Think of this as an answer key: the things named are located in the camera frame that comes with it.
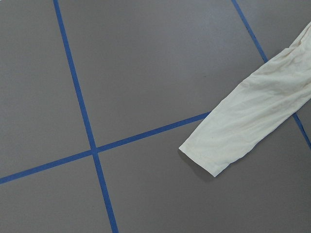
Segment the cream printed t-shirt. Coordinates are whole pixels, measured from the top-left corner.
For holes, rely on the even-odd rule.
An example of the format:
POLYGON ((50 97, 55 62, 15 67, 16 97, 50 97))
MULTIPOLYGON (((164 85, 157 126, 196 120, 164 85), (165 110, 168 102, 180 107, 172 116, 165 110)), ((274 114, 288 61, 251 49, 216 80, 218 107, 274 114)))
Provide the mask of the cream printed t-shirt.
POLYGON ((198 125, 180 150, 212 176, 244 157, 311 98, 311 27, 254 71, 198 125))

